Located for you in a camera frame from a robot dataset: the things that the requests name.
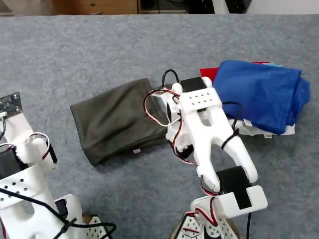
white wall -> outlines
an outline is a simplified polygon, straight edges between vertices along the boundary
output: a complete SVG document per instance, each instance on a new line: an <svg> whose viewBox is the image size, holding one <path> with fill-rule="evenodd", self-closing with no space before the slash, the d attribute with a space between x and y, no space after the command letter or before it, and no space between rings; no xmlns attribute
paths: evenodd
<svg viewBox="0 0 319 239"><path fill-rule="evenodd" d="M252 0L247 14L319 14L319 0Z"/></svg>

red cloth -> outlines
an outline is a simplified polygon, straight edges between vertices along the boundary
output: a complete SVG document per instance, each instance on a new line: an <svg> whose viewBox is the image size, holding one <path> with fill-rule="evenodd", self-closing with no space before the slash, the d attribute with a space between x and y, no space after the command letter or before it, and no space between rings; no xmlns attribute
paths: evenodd
<svg viewBox="0 0 319 239"><path fill-rule="evenodd" d="M263 63L271 63L271 61L252 61L252 63L258 63L258 64L263 64ZM218 72L219 67L214 67L214 68L201 68L200 73L201 76L207 76L210 78L210 80L213 82L217 72Z"/></svg>

black rubber band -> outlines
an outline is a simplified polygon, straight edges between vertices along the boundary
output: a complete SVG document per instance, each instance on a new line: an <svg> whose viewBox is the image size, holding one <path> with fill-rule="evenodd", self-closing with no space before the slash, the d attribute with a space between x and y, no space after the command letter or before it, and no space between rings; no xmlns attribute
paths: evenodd
<svg viewBox="0 0 319 239"><path fill-rule="evenodd" d="M64 224L64 226L61 228L61 231L53 239L58 239L63 233L66 233L68 231L69 227L72 226L76 220L77 219L74 218L72 221Z"/></svg>
<svg viewBox="0 0 319 239"><path fill-rule="evenodd" d="M229 136L221 145L221 149L224 150L225 145L235 136L239 135L239 129L235 129L233 134L231 136Z"/></svg>

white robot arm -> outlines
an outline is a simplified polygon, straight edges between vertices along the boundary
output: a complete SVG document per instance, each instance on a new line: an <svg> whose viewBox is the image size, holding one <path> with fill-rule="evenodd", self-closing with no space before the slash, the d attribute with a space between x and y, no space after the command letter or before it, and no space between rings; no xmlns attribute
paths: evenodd
<svg viewBox="0 0 319 239"><path fill-rule="evenodd" d="M149 96L160 97L166 106L169 121L166 138L174 153L182 161L194 164L197 175L213 191L204 190L208 196L191 204L193 212L189 216L195 216L200 227L206 222L210 227L217 227L217 219L224 221L266 208L268 202L262 187L251 185L257 181L255 165L229 124L211 80L208 77L181 82L176 79L170 90L155 90ZM212 144L227 152L237 167L216 172L210 158ZM192 149L195 162L185 159ZM191 234L199 236L192 231L183 235Z"/></svg>
<svg viewBox="0 0 319 239"><path fill-rule="evenodd" d="M98 216L84 222L79 200L66 195L54 200L44 174L56 167L49 137L33 132L21 107L19 93L0 98L0 218L4 238L105 239L114 224L100 223ZM32 204L34 213L23 208ZM105 226L113 226L108 232Z"/></svg>

circuit board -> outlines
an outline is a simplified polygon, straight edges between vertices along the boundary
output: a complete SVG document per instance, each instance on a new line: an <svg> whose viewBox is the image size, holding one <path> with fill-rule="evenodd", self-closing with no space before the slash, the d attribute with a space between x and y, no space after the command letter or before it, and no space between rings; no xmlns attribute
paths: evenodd
<svg viewBox="0 0 319 239"><path fill-rule="evenodd" d="M0 113L7 112L7 118L22 113L20 93L15 92L11 95L0 98Z"/></svg>

